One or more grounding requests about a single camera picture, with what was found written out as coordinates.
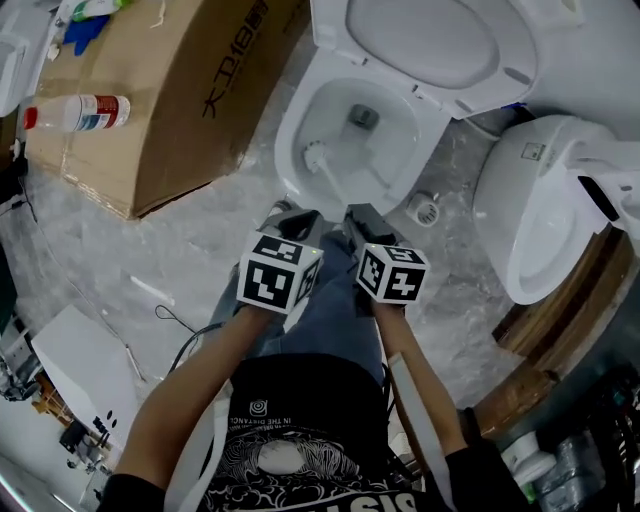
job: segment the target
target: label sticker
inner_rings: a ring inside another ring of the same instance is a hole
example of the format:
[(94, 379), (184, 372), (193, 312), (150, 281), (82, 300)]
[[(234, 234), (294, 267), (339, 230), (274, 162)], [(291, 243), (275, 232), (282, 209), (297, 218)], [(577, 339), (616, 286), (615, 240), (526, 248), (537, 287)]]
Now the label sticker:
[(118, 119), (120, 105), (115, 96), (80, 95), (80, 118), (75, 131), (111, 128)]
[(537, 142), (527, 142), (520, 158), (539, 162), (546, 147), (544, 144), (538, 144)]

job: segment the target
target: toilet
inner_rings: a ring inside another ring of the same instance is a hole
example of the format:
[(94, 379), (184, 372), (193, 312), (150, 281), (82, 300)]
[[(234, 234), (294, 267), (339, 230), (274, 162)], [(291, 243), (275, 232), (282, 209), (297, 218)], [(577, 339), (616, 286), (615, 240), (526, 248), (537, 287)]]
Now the toilet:
[(345, 203), (368, 202), (383, 215), (398, 206), (452, 117), (531, 91), (541, 32), (530, 9), (539, 3), (311, 0), (318, 50), (275, 145), (291, 199), (333, 222)]
[(640, 253), (640, 142), (572, 116), (515, 126), (487, 158), (473, 220), (509, 297), (538, 302), (608, 223)]

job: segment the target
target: gray tile floor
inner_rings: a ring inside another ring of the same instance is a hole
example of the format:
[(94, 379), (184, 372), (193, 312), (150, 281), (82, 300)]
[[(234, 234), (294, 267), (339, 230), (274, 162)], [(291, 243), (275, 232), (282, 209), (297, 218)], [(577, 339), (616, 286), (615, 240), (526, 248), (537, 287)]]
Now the gray tile floor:
[[(40, 228), (26, 208), (0, 219), (0, 240), (19, 291), (18, 311), (27, 325), (37, 332), (73, 303), (130, 345), (148, 377), (143, 393), (161, 379), (189, 332), (158, 320), (154, 308), (164, 303), (194, 328), (206, 325), (247, 233), (284, 195), (273, 145), (313, 51), (306, 33), (238, 172), (141, 221), (124, 222), (70, 185), (31, 169), (27, 188)], [(476, 121), (499, 132), (509, 118), (508, 112), (495, 111)], [(476, 403), (519, 362), (491, 338), (511, 303), (470, 216), (475, 184), (491, 146), (467, 124), (451, 123), (416, 185), (438, 195), (438, 223), (421, 228), (403, 207), (389, 215), (432, 263), (427, 293), (408, 310), (408, 318), (459, 406)], [(159, 290), (168, 302), (141, 289), (132, 277)]]

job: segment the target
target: white bottle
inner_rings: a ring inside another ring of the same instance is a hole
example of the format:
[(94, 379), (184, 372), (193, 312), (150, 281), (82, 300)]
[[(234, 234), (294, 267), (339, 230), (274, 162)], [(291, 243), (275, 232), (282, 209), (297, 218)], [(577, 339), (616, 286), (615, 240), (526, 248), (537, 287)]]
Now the white bottle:
[(86, 0), (80, 2), (73, 11), (73, 21), (84, 21), (96, 16), (113, 14), (131, 3), (131, 0)]
[(80, 132), (114, 128), (126, 123), (130, 112), (131, 104), (124, 96), (58, 96), (29, 107), (24, 113), (24, 129)]

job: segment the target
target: cardboard box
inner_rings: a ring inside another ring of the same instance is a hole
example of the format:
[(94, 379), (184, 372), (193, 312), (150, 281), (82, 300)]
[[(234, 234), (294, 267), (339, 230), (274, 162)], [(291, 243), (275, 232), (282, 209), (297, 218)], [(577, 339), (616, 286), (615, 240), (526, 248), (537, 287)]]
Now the cardboard box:
[(27, 158), (124, 218), (233, 172), (309, 21), (308, 0), (139, 0), (84, 55), (64, 46), (35, 104), (64, 94), (130, 99), (128, 123), (61, 134), (30, 130)]

